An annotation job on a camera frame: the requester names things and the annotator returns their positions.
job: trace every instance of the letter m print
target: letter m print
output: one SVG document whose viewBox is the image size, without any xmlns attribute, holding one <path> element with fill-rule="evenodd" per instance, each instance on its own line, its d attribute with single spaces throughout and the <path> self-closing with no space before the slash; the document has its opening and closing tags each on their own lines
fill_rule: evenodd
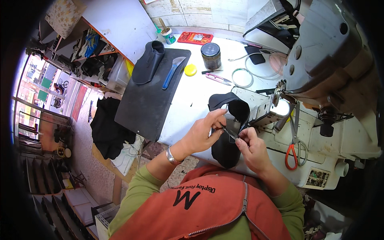
<svg viewBox="0 0 384 240">
<path fill-rule="evenodd" d="M 181 202 L 184 198 L 185 198 L 185 204 L 184 204 L 184 209 L 185 210 L 188 210 L 189 207 L 192 205 L 192 203 L 194 202 L 194 200 L 197 198 L 197 196 L 200 195 L 201 192 L 197 192 L 195 193 L 195 195 L 193 195 L 193 197 L 191 198 L 191 200 L 189 200 L 189 194 L 190 192 L 189 191 L 186 191 L 183 196 L 180 198 L 180 195 L 181 195 L 181 191 L 180 190 L 177 190 L 177 196 L 176 196 L 176 200 L 175 200 L 175 203 L 173 204 L 173 206 L 176 206 L 177 204 L 179 204 L 179 202 Z"/>
</svg>

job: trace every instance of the hand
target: hand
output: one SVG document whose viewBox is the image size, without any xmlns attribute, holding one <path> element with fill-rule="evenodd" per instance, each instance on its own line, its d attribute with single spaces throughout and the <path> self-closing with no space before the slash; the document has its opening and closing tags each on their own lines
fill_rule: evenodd
<svg viewBox="0 0 384 240">
<path fill-rule="evenodd" d="M 227 109 L 216 109 L 209 112 L 205 118 L 195 121 L 188 133 L 180 140 L 188 155 L 207 150 L 219 139 L 224 132 L 220 123 L 223 126 L 227 125 L 224 117 L 227 111 Z M 209 136 L 211 128 L 216 131 Z"/>
<path fill-rule="evenodd" d="M 253 172 L 263 174 L 272 165 L 264 140 L 257 137 L 253 127 L 244 129 L 235 140 L 237 147 L 243 154 L 245 164 Z"/>
</svg>

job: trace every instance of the cutting board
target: cutting board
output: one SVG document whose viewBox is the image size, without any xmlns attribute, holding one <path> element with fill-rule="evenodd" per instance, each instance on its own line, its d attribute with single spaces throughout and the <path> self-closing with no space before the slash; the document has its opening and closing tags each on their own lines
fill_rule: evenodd
<svg viewBox="0 0 384 240">
<path fill-rule="evenodd" d="M 162 85 L 172 67 L 172 60 L 184 56 L 166 90 Z M 163 59 L 152 80 L 143 85 L 129 81 L 115 116 L 115 122 L 129 130 L 156 142 L 161 134 L 176 88 L 191 52 L 166 48 Z"/>
</svg>

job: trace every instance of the blue knife handle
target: blue knife handle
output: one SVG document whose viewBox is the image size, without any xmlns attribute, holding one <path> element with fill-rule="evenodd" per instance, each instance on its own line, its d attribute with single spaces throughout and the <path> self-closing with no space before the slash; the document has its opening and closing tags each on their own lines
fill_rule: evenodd
<svg viewBox="0 0 384 240">
<path fill-rule="evenodd" d="M 177 65 L 176 65 L 176 64 L 173 64 L 172 67 L 170 68 L 169 73 L 168 73 L 168 75 L 167 75 L 167 77 L 166 77 L 166 80 L 165 80 L 164 83 L 163 83 L 163 87 L 162 87 L 163 90 L 165 90 L 165 89 L 168 88 L 169 82 L 170 82 L 170 80 L 172 79 L 173 74 L 174 74 L 175 71 L 176 71 L 176 68 L 177 68 Z"/>
</svg>

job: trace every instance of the yellow lid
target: yellow lid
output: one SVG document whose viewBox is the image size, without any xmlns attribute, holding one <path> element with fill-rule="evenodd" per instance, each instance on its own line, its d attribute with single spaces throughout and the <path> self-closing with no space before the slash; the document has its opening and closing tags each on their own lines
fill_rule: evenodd
<svg viewBox="0 0 384 240">
<path fill-rule="evenodd" d="M 187 65 L 184 68 L 184 72 L 187 76 L 192 77 L 193 75 L 195 75 L 197 73 L 196 66 L 193 64 Z"/>
</svg>

